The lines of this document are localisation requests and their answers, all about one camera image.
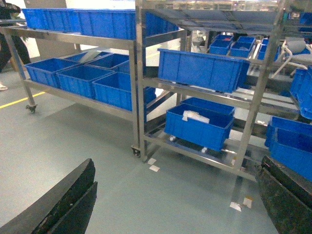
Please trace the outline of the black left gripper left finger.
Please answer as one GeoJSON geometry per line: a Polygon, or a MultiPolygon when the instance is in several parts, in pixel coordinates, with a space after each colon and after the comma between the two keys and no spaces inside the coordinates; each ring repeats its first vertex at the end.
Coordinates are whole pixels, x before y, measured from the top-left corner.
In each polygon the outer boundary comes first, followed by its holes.
{"type": "Polygon", "coordinates": [[[2,234],[83,234],[97,198],[95,165],[87,159],[18,216],[2,234]]]}

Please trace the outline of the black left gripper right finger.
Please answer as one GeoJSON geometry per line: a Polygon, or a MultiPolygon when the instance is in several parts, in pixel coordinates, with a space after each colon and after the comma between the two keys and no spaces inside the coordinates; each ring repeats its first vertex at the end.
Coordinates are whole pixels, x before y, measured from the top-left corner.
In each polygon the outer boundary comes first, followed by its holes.
{"type": "Polygon", "coordinates": [[[312,182],[286,165],[264,156],[256,181],[266,211],[280,234],[312,232],[312,182]]]}

